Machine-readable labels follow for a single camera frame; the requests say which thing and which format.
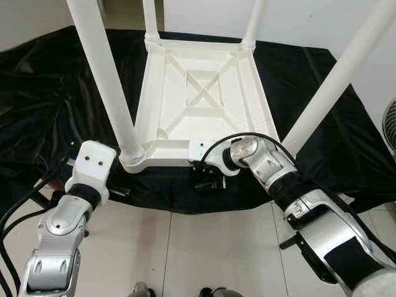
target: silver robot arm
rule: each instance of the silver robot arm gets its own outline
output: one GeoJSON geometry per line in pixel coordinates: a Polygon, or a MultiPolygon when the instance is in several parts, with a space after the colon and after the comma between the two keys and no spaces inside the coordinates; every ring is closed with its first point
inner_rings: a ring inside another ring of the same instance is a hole
{"type": "Polygon", "coordinates": [[[376,259],[359,223],[271,141],[246,137],[224,150],[223,161],[230,170],[250,168],[296,230],[286,245],[297,244],[321,280],[339,283],[347,296],[396,296],[396,269],[376,259]]]}
{"type": "Polygon", "coordinates": [[[74,296],[80,265],[78,246],[92,212],[104,204],[107,177],[115,150],[94,141],[81,145],[66,195],[40,220],[39,245],[29,258],[19,290],[20,297],[74,296]]]}

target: black cloth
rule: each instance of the black cloth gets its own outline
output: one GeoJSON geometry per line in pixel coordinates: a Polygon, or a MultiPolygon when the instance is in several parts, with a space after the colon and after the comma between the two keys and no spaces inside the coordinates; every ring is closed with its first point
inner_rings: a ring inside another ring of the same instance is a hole
{"type": "MultiPolygon", "coordinates": [[[[106,32],[135,120],[147,58],[144,32],[106,32]]],[[[240,41],[184,33],[160,35],[178,40],[240,41]]],[[[257,42],[254,58],[283,139],[335,59],[326,49],[262,41],[257,42]]],[[[0,110],[0,178],[7,184],[20,181],[32,167],[43,171],[53,167],[71,141],[92,139],[117,146],[74,27],[0,53],[0,110]]],[[[395,200],[396,164],[352,86],[306,142],[297,162],[321,186],[354,197],[352,206],[358,212],[395,200]]],[[[70,168],[66,168],[61,179],[69,175],[70,168]]],[[[189,168],[147,168],[127,174],[120,166],[109,180],[110,187],[129,193],[126,197],[112,194],[111,199],[180,213],[250,209],[269,200],[247,170],[226,178],[226,183],[226,190],[202,194],[194,189],[189,168]]],[[[0,203],[8,205],[14,199],[2,196],[0,203]]]]}

